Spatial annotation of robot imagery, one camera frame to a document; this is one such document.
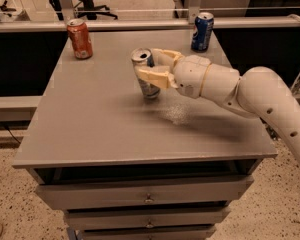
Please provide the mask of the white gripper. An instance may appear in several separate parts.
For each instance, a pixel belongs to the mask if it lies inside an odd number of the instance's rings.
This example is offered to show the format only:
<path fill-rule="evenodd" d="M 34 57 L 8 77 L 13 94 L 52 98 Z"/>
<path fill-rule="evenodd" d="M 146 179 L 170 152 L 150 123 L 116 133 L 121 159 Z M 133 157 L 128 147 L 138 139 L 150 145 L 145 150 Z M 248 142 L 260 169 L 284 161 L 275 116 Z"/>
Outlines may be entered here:
<path fill-rule="evenodd" d="M 135 67 L 141 80 L 160 89 L 175 88 L 179 94 L 186 97 L 200 97 L 206 70 L 211 65 L 208 58 L 197 55 L 184 57 L 178 51 L 159 48 L 151 48 L 150 51 L 155 67 Z"/>

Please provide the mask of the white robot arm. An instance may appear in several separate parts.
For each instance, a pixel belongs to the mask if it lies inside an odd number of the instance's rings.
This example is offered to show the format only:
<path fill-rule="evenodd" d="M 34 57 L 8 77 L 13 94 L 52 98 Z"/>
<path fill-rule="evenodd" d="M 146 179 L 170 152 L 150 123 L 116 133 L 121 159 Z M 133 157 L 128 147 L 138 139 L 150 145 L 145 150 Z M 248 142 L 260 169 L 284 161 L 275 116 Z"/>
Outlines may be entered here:
<path fill-rule="evenodd" d="M 300 165 L 300 105 L 273 70 L 246 73 L 178 51 L 138 48 L 131 54 L 143 86 L 174 88 L 185 97 L 204 98 L 237 115 L 263 119 L 283 139 Z"/>

